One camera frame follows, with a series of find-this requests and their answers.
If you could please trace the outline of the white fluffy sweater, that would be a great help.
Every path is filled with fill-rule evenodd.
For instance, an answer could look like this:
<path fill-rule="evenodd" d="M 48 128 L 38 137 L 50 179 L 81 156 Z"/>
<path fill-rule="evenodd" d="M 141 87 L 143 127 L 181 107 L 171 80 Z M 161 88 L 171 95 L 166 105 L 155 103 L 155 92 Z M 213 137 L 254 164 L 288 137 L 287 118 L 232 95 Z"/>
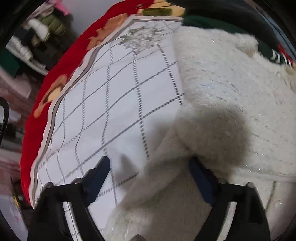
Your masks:
<path fill-rule="evenodd" d="M 270 63 L 247 34 L 180 27 L 174 48 L 185 94 L 173 126 L 108 219 L 107 240 L 193 240 L 211 207 L 188 167 L 253 182 L 271 237 L 295 217 L 295 71 Z"/>

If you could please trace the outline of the clothes rack with hanging clothes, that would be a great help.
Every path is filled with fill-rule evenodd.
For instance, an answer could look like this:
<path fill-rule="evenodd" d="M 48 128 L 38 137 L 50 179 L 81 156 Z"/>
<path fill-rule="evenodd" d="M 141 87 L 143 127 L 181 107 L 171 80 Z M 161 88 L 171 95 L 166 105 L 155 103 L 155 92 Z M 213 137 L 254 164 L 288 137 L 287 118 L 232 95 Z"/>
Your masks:
<path fill-rule="evenodd" d="M 62 1 L 1 1 L 1 68 L 45 76 L 75 40 Z"/>

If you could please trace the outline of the white floral grid bedsheet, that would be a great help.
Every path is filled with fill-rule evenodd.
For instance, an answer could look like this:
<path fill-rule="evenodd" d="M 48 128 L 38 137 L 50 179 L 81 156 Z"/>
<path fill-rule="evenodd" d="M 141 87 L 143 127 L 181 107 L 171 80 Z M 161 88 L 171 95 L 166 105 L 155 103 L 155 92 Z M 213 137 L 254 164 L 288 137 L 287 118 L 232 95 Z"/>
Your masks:
<path fill-rule="evenodd" d="M 85 55 L 48 110 L 31 168 L 33 207 L 47 183 L 68 184 L 107 156 L 110 171 L 90 205 L 104 231 L 184 101 L 173 48 L 181 25 L 181 18 L 130 16 Z"/>

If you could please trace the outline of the dark green striped garment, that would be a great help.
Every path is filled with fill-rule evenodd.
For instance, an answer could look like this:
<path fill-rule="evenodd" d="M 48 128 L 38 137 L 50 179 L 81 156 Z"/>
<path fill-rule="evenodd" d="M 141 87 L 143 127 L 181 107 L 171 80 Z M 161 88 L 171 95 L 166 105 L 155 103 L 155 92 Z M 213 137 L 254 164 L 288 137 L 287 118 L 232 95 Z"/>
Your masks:
<path fill-rule="evenodd" d="M 185 16 L 183 18 L 183 25 L 188 27 L 197 27 L 203 29 L 219 29 L 224 30 L 231 34 L 247 34 L 255 37 L 258 42 L 258 51 L 262 54 L 263 57 L 267 58 L 272 63 L 278 65 L 287 65 L 288 67 L 295 68 L 295 61 L 288 55 L 281 44 L 278 44 L 278 49 L 275 50 L 269 45 L 267 45 L 264 41 L 260 40 L 255 35 L 248 33 L 247 31 L 229 24 L 224 21 L 215 20 L 211 18 L 206 18 L 203 16 Z"/>

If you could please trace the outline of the red floral blanket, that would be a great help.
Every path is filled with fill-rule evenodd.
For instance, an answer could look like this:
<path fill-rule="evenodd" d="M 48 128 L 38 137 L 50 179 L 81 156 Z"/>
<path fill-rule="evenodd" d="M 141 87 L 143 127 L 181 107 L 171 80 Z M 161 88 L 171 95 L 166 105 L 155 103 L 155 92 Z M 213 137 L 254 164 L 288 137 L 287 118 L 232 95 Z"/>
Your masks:
<path fill-rule="evenodd" d="M 93 23 L 63 55 L 58 64 L 47 74 L 30 114 L 23 140 L 21 157 L 21 182 L 25 198 L 29 203 L 31 168 L 35 161 L 48 121 L 48 110 L 52 101 L 64 89 L 74 72 L 81 66 L 85 55 L 103 43 L 130 16 L 169 16 L 179 18 L 183 10 L 170 6 L 167 1 L 122 1 L 113 5 L 104 16 Z"/>

